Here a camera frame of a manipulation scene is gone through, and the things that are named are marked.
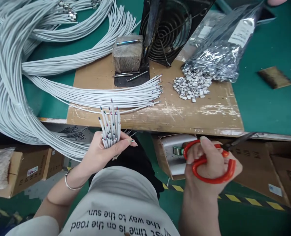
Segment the bangle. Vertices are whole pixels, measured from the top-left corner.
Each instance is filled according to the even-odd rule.
[[[71,187],[69,186],[69,184],[67,183],[67,176],[68,176],[69,172],[70,172],[72,169],[68,170],[67,174],[65,174],[65,184],[66,184],[67,188],[69,188],[70,190],[75,191],[75,190],[79,190],[79,189],[81,189],[84,185],[82,185],[82,186],[80,186],[80,187],[78,187],[78,188],[71,188]]]

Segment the fingernail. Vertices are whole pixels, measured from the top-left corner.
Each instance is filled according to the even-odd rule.
[[[132,142],[131,142],[131,143],[133,143],[133,146],[134,146],[134,147],[137,147],[137,146],[138,146],[138,144],[135,142],[135,140],[134,140],[134,139],[132,140]]]
[[[133,139],[132,138],[127,138],[126,139],[129,142],[129,145],[132,143]]]
[[[200,137],[200,141],[206,146],[212,146],[212,142],[210,141],[210,139],[208,139],[207,137],[205,136],[201,136]]]

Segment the person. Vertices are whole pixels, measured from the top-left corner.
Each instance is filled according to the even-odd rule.
[[[198,173],[205,178],[217,178],[225,173],[227,165],[214,142],[201,137],[201,144],[188,150],[178,232],[159,206],[163,185],[155,178],[140,143],[133,142],[123,132],[120,138],[118,143],[104,149],[101,132],[96,132],[82,162],[50,190],[33,219],[16,226],[7,236],[221,235],[217,197],[227,182],[208,184],[197,179],[191,170],[194,159],[205,153],[207,164],[199,166]],[[242,171],[242,166],[231,153],[228,158],[237,162],[233,179]],[[88,193],[63,227],[71,204],[92,174]]]

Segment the yellow and black hazard tape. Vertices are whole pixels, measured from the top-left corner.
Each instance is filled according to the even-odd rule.
[[[72,167],[63,167],[63,170],[65,170],[65,171],[69,171],[71,169],[72,169]]]
[[[169,185],[167,186],[166,184],[163,184],[163,187],[165,189],[169,190],[176,190],[179,192],[184,192],[184,189],[181,186],[178,185]],[[270,201],[263,201],[263,200],[256,200],[253,198],[247,198],[247,197],[240,197],[240,196],[235,196],[231,194],[225,194],[222,193],[218,196],[218,200],[229,200],[232,202],[237,202],[237,203],[244,203],[252,206],[258,206],[258,207],[267,207],[267,208],[272,208],[275,210],[281,210],[281,211],[291,211],[291,208],[281,205],[276,202],[270,202]]]

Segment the green workbench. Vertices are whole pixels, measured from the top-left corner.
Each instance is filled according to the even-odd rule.
[[[118,0],[137,21],[141,20],[143,0]],[[277,66],[291,79],[291,1],[271,9],[277,16],[269,24],[258,26],[240,63],[240,76],[233,84],[245,131],[261,131],[291,135],[291,86],[273,90],[256,72]],[[86,19],[94,10],[78,14]],[[107,32],[108,19],[91,35],[70,43],[42,43],[30,61],[75,54],[92,48]],[[73,85],[75,71],[47,77]],[[38,117],[66,119],[68,105],[38,89],[27,79],[24,86],[29,105]]]

